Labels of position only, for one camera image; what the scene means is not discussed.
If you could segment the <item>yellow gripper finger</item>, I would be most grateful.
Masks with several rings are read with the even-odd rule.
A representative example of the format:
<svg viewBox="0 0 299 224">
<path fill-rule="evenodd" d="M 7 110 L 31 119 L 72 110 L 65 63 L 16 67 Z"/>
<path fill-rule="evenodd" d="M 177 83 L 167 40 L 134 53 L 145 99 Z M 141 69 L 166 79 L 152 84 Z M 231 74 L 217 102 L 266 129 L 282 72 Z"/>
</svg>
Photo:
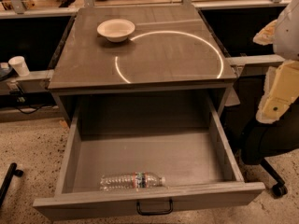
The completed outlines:
<svg viewBox="0 0 299 224">
<path fill-rule="evenodd" d="M 256 119 L 271 124 L 278 121 L 299 97 L 299 62 L 288 60 L 278 68 L 270 66 L 263 91 Z"/>
</svg>

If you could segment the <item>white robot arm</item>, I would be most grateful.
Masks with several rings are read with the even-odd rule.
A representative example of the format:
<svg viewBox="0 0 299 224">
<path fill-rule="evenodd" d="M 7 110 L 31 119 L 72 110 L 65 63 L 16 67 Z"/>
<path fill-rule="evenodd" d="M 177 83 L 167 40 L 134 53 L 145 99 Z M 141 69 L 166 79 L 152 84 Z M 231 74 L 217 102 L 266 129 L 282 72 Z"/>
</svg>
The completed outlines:
<svg viewBox="0 0 299 224">
<path fill-rule="evenodd" d="M 276 55 L 285 59 L 278 68 L 268 68 L 256 113 L 259 122 L 270 124 L 278 121 L 299 97 L 299 0 L 292 0 L 253 41 L 272 44 Z"/>
</svg>

